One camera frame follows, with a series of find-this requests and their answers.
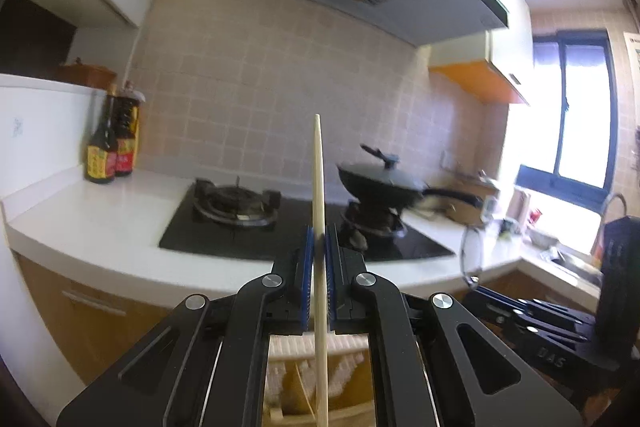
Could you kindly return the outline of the beige rice cooker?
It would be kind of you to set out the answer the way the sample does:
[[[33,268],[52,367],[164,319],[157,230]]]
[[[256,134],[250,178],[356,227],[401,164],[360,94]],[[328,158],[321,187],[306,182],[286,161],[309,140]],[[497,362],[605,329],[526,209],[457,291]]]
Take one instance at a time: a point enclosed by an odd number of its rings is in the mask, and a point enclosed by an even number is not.
[[[433,196],[427,199],[427,203],[423,207],[428,219],[444,216],[459,225],[469,225],[469,227],[481,229],[484,229],[495,219],[501,190],[498,182],[487,178],[484,171],[479,171],[474,176],[457,173],[449,190],[473,196],[476,203],[463,202],[461,199],[452,197]]]

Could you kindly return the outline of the orange white wall cabinet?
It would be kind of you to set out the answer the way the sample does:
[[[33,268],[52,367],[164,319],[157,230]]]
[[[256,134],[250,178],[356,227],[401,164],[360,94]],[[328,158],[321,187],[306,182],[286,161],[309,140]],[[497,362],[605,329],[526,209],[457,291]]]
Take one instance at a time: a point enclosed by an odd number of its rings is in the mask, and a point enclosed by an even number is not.
[[[526,101],[534,66],[532,21],[525,0],[499,0],[508,26],[431,47],[431,72],[442,74],[484,103]]]

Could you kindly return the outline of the dark framed window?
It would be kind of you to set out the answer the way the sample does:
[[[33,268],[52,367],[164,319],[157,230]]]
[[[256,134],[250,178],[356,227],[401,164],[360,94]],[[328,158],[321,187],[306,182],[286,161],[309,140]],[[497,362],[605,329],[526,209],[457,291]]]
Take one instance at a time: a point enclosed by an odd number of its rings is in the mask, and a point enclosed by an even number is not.
[[[617,92],[604,29],[536,37],[516,183],[598,212],[610,195],[617,150]]]

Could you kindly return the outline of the black gas stove top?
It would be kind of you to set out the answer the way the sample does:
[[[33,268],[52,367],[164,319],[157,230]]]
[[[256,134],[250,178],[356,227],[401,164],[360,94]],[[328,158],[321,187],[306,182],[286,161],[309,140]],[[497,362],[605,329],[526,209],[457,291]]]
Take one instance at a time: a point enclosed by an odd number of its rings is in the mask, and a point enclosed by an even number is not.
[[[367,262],[451,258],[454,252],[390,215],[390,234],[355,227],[358,204],[326,205],[326,222],[337,228],[338,243]],[[311,202],[278,191],[255,192],[239,184],[197,179],[186,191],[160,239],[160,248],[180,253],[271,261],[302,245],[311,226]]]

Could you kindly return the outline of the dark soy sauce bottle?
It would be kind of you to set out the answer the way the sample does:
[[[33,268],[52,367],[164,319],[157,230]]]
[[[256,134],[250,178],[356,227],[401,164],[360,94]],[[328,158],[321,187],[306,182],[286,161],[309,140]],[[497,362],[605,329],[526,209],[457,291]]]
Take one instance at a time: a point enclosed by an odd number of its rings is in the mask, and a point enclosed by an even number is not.
[[[86,153],[86,179],[97,184],[111,183],[115,179],[117,139],[113,128],[117,87],[107,89],[102,113]]]

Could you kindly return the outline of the chrome sink faucet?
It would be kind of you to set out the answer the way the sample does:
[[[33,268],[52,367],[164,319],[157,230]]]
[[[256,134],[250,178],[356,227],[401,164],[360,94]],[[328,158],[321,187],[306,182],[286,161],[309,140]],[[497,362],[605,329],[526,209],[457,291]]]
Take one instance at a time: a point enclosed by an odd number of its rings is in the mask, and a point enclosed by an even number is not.
[[[604,228],[608,223],[625,217],[628,213],[628,205],[625,196],[620,193],[611,193],[605,199],[600,209],[600,222],[597,229],[596,238],[591,247],[591,254],[594,259],[601,259],[604,249]]]

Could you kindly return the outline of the black wok with lid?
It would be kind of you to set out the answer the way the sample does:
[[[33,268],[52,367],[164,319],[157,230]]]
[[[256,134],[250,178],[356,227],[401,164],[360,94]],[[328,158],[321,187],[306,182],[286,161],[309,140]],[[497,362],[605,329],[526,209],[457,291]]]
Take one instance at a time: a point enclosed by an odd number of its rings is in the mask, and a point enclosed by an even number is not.
[[[421,179],[397,167],[399,157],[383,153],[366,144],[360,147],[378,160],[377,164],[342,162],[337,164],[338,177],[346,191],[361,204],[403,210],[433,196],[458,198],[476,203],[473,196],[450,191],[449,188],[429,187]]]

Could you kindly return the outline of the pink electric kettle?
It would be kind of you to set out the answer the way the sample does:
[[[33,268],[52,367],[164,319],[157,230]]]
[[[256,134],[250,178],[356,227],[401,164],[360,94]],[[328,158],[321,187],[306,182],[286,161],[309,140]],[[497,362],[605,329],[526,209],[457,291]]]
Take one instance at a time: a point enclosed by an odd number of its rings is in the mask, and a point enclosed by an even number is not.
[[[506,217],[524,223],[529,215],[530,192],[523,187],[515,187]]]

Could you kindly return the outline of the brown wooden box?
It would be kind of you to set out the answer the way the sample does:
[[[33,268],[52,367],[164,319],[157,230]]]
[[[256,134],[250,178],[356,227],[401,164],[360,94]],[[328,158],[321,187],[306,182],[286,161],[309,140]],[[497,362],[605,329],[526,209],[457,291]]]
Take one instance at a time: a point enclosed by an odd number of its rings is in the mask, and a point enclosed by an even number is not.
[[[85,64],[79,57],[73,64],[58,65],[54,72],[55,80],[100,90],[110,87],[116,81],[116,77],[116,72],[111,69]]]

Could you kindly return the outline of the large sauce bottle yellow cap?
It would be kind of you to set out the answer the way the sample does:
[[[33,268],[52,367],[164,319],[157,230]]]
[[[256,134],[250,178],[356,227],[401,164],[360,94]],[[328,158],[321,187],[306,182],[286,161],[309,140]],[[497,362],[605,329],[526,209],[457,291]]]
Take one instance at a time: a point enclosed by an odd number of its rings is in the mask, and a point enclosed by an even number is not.
[[[130,176],[136,165],[139,128],[140,106],[145,101],[142,92],[127,80],[115,103],[114,132],[117,141],[117,155],[115,176]]]

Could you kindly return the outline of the wooden chopstick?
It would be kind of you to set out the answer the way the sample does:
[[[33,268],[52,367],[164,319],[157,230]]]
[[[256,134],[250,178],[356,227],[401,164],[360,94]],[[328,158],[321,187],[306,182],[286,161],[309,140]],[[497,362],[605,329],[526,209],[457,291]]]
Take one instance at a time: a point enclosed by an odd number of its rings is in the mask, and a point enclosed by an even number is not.
[[[316,349],[316,420],[329,426],[328,383],[328,290],[326,289],[326,202],[324,201],[324,168],[321,117],[314,115],[312,136],[312,227],[314,228],[314,349]]]

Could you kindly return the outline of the yellow plastic utensil basket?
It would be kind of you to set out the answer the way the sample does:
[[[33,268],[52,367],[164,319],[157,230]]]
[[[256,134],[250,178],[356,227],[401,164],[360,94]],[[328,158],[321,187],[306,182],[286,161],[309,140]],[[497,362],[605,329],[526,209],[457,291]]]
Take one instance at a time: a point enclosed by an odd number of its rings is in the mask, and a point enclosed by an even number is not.
[[[374,426],[375,405],[368,338],[330,334],[329,424]],[[264,426],[317,424],[314,335],[272,336],[262,405]]]

